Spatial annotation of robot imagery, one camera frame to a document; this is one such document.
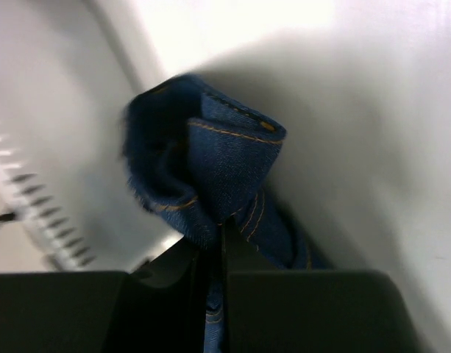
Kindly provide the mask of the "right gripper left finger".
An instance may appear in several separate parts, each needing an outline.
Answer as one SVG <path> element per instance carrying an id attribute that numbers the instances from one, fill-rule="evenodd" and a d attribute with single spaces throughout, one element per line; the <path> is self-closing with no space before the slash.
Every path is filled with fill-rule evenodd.
<path id="1" fill-rule="evenodd" d="M 183 239 L 131 274 L 0 274 L 0 352 L 219 352 L 220 251 Z"/>

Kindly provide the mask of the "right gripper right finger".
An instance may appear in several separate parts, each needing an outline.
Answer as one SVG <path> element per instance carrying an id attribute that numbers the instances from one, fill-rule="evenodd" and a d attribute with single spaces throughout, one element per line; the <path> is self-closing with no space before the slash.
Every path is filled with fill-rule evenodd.
<path id="1" fill-rule="evenodd" d="M 403 298 L 377 271 L 282 270 L 233 219 L 221 231 L 226 352 L 421 352 Z"/>

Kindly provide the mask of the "dark blue denim trousers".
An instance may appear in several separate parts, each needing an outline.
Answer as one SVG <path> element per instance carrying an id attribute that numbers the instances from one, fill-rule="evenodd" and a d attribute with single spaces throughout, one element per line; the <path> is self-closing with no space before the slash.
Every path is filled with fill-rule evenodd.
<path id="1" fill-rule="evenodd" d="M 123 156 L 135 198 L 207 255 L 204 350 L 220 352 L 220 243 L 227 219 L 278 268 L 326 266 L 263 186 L 285 128 L 193 75 L 176 76 L 136 96 L 124 123 Z"/>

